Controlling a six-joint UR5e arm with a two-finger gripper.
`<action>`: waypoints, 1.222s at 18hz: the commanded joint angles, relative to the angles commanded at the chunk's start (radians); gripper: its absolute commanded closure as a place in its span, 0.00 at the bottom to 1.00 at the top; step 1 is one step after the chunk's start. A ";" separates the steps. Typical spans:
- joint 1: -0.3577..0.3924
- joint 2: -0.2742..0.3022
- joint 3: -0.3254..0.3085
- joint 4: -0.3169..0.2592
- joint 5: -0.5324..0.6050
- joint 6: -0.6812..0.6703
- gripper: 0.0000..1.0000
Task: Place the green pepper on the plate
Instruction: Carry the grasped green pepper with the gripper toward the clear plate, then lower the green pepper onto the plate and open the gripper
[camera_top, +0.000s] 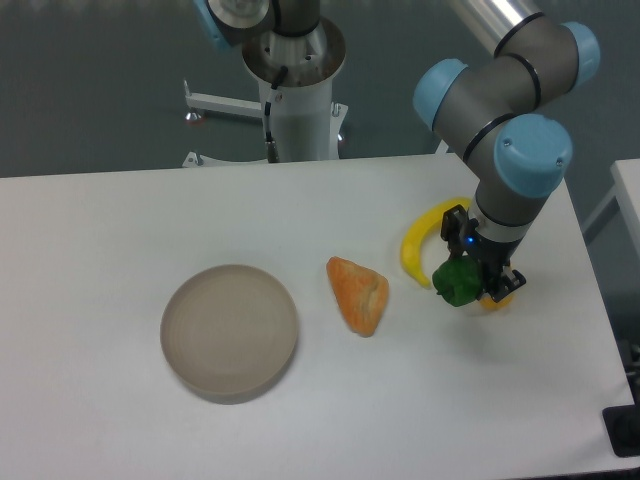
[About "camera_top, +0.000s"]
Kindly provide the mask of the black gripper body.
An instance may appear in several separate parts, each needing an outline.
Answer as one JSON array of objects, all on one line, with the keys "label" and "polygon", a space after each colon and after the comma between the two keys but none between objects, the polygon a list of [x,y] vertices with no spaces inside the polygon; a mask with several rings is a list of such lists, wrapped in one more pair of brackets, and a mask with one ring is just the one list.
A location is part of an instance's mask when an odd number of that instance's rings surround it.
[{"label": "black gripper body", "polygon": [[482,275],[489,280],[498,279],[506,266],[510,265],[510,259],[520,241],[497,242],[482,236],[477,230],[465,232],[462,235],[463,246],[468,255],[478,261]]}]

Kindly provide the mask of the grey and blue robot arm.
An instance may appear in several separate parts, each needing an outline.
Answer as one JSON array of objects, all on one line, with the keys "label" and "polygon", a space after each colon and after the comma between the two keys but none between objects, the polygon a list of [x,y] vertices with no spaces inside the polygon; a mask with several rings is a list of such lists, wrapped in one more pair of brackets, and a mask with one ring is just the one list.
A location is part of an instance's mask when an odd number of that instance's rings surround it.
[{"label": "grey and blue robot arm", "polygon": [[[418,81],[412,104],[479,181],[468,206],[449,204],[435,217],[449,257],[431,284],[459,307],[500,302],[525,284],[512,255],[573,156],[564,127],[538,110],[590,80],[601,54],[588,27],[557,24],[530,1],[452,8],[492,59],[476,70],[438,62]],[[335,157],[332,82],[346,45],[319,3],[198,1],[195,11],[213,45],[242,49],[259,86],[268,161]]]}]

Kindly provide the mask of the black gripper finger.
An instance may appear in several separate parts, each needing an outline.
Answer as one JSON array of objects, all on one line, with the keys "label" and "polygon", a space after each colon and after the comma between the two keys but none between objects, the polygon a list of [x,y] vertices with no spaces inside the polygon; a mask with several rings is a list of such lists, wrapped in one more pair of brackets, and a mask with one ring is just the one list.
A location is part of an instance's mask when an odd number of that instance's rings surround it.
[{"label": "black gripper finger", "polygon": [[466,253],[468,214],[464,207],[452,207],[443,214],[441,239],[447,243],[450,258],[460,258]]},{"label": "black gripper finger", "polygon": [[501,266],[497,270],[487,270],[483,274],[481,298],[499,303],[526,283],[526,277],[511,265]]}]

